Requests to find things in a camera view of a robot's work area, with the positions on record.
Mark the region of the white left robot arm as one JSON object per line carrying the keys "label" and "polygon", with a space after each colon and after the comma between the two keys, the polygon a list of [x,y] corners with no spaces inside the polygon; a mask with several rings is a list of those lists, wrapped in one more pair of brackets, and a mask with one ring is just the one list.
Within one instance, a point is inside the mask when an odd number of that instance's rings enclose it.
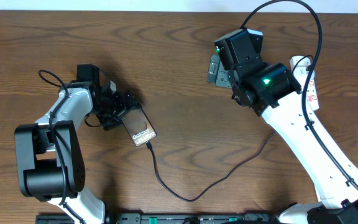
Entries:
{"label": "white left robot arm", "polygon": [[23,196],[63,210],[74,223],[113,223],[106,204],[85,185],[85,163],[77,130],[89,115],[109,131],[141,104],[130,91],[120,93],[114,82],[101,86],[93,64],[77,66],[76,79],[58,79],[58,100],[37,121],[14,131],[17,175]]}

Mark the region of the black charger plug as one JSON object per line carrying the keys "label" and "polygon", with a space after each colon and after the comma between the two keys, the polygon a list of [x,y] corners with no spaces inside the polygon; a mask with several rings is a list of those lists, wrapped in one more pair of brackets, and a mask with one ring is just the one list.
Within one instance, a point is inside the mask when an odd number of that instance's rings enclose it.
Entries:
{"label": "black charger plug", "polygon": [[310,72],[312,70],[312,64],[310,64],[310,65],[308,65],[307,67],[306,67],[306,71],[307,72]]}

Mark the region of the white power strip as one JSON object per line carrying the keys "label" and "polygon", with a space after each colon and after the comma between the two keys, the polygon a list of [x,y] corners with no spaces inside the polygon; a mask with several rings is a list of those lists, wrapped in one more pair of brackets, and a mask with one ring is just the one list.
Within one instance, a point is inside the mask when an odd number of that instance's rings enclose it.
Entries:
{"label": "white power strip", "polygon": [[[292,74],[300,83],[301,88],[304,89],[306,78],[309,72],[306,71],[306,67],[312,64],[311,56],[296,55],[290,59],[290,67]],[[306,94],[306,101],[311,106],[313,111],[319,109],[318,97],[316,92],[316,84],[314,82],[315,72],[312,73]]]}

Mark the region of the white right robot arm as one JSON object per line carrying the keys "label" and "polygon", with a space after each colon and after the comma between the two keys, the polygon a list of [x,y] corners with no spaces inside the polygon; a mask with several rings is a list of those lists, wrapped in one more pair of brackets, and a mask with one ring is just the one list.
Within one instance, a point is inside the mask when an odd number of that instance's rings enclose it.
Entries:
{"label": "white right robot arm", "polygon": [[301,80],[282,63],[262,61],[263,34],[238,29],[214,41],[208,82],[231,88],[289,145],[305,168],[318,202],[295,203],[275,214],[280,223],[358,223],[358,168],[341,151],[312,107],[301,107]]}

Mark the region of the gold Galaxy smartphone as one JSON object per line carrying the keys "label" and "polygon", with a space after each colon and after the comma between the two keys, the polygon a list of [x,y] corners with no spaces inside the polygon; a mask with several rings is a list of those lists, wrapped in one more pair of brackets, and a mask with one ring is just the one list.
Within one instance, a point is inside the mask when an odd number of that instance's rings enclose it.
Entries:
{"label": "gold Galaxy smartphone", "polygon": [[157,137],[156,130],[141,108],[128,112],[121,121],[136,147]]}

